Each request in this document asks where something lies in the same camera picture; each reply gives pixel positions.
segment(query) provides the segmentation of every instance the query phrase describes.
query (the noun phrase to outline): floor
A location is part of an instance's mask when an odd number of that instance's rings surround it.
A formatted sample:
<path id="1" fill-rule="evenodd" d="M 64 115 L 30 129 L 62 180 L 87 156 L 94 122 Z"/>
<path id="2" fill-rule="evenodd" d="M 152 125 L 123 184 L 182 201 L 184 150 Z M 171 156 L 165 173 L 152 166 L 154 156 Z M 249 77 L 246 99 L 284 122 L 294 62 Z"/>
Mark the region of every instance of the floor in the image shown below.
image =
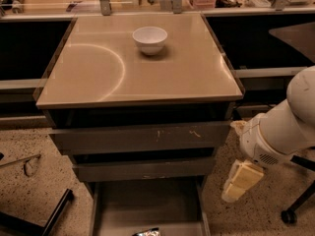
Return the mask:
<path id="1" fill-rule="evenodd" d="M 71 189 L 75 199 L 66 206 L 51 235 L 89 235 L 93 199 L 74 175 L 70 160 L 60 155 L 50 140 L 45 121 L 40 117 L 9 120 L 0 127 L 0 151 L 5 154 L 1 164 L 41 155 L 30 161 L 30 176 L 25 175 L 22 163 L 0 168 L 0 210 L 43 226 L 65 190 Z M 302 155 L 315 159 L 313 150 Z M 314 172 L 285 163 L 270 170 L 239 201 L 226 203 L 221 199 L 222 185 L 235 158 L 242 155 L 231 129 L 203 191 L 212 235 L 314 235 L 314 197 L 297 210 L 295 225 L 285 225 L 280 217 L 281 211 L 313 182 Z M 0 228 L 0 235 L 11 234 Z"/>

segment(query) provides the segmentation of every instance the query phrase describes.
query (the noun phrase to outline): drawer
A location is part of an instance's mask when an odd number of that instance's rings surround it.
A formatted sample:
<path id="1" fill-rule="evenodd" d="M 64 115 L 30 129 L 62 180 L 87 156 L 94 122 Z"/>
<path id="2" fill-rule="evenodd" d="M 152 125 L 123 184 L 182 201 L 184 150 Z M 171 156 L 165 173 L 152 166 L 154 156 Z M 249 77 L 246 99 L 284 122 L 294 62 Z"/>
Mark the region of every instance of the drawer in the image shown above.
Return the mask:
<path id="1" fill-rule="evenodd" d="M 79 163 L 73 165 L 73 170 L 81 182 L 202 176 L 212 172 L 215 150 L 194 148 L 89 155 L 88 163 L 76 159 Z"/>
<path id="2" fill-rule="evenodd" d="M 224 144 L 229 121 L 164 125 L 55 129 L 50 137 L 62 154 L 216 148 Z"/>
<path id="3" fill-rule="evenodd" d="M 210 236 L 194 178 L 97 183 L 93 236 L 132 236 L 150 228 L 161 236 Z"/>

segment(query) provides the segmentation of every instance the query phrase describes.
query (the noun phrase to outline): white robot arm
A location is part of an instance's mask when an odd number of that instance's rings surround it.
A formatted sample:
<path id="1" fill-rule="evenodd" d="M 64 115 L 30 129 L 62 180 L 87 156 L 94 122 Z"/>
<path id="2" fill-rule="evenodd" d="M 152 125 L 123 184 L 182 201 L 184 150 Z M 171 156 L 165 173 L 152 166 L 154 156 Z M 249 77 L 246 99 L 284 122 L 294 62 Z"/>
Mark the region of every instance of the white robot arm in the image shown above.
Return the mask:
<path id="1" fill-rule="evenodd" d="M 295 152 L 311 147 L 315 147 L 315 66 L 291 80 L 286 100 L 244 125 L 240 149 L 249 161 L 233 164 L 222 198 L 238 200 L 262 178 L 265 168 L 290 161 Z"/>

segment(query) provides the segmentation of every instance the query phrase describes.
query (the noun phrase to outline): bowl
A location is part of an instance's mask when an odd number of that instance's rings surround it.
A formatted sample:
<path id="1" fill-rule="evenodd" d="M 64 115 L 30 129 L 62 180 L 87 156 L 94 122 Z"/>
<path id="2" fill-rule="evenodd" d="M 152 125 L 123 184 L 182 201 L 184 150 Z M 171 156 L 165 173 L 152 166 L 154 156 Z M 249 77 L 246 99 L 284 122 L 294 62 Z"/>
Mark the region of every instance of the bowl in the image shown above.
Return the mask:
<path id="1" fill-rule="evenodd" d="M 145 27 L 136 29 L 132 34 L 140 51 L 146 55 L 156 55 L 165 46 L 167 32 L 156 27 Z"/>

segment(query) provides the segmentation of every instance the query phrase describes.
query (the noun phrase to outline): silver snack package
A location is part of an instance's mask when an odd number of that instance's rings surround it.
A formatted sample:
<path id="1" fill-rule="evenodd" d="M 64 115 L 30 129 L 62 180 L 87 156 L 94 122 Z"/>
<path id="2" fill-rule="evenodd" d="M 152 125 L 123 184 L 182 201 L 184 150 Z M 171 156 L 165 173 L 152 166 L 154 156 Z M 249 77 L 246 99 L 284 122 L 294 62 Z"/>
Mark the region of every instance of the silver snack package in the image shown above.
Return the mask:
<path id="1" fill-rule="evenodd" d="M 152 228 L 147 231 L 138 232 L 132 236 L 160 236 L 158 228 Z"/>

